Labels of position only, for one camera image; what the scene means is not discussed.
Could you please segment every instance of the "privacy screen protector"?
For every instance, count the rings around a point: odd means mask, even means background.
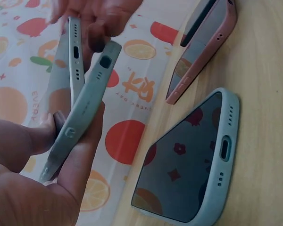
[[[150,147],[133,206],[184,223],[196,216],[207,188],[221,104],[218,92]]]

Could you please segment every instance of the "charging port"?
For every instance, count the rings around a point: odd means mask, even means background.
[[[230,158],[230,150],[231,150],[231,139],[229,136],[224,136],[221,143],[221,149],[220,149],[220,158],[223,161],[228,161]]]
[[[79,48],[77,46],[74,46],[74,58],[79,58]]]

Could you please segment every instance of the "wooden table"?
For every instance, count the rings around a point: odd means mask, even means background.
[[[149,146],[217,87],[241,99],[232,182],[220,226],[283,226],[283,0],[236,0],[237,25],[176,105],[165,103],[183,50],[175,45],[114,226],[168,226],[135,211],[131,197]]]

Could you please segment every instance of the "gray phone case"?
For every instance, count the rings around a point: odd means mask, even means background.
[[[84,84],[83,49],[81,38],[81,21],[69,17],[69,73],[71,88],[71,107],[74,106]]]
[[[92,122],[121,49],[114,41],[106,44],[51,148],[39,178],[41,183],[52,178]]]

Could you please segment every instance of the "smartphone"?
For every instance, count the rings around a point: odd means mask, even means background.
[[[168,104],[174,105],[187,90],[231,34],[236,21],[234,0],[202,0],[199,3],[181,42],[181,46],[187,47],[173,71],[166,95]]]
[[[226,201],[238,121],[238,97],[214,90],[149,148],[132,206],[176,226],[213,225]]]
[[[71,92],[71,107],[74,106],[84,84],[84,66],[82,49],[81,20],[69,17],[69,74]]]
[[[51,147],[39,178],[41,183],[52,179],[92,122],[121,49],[122,46],[114,41],[106,44]]]

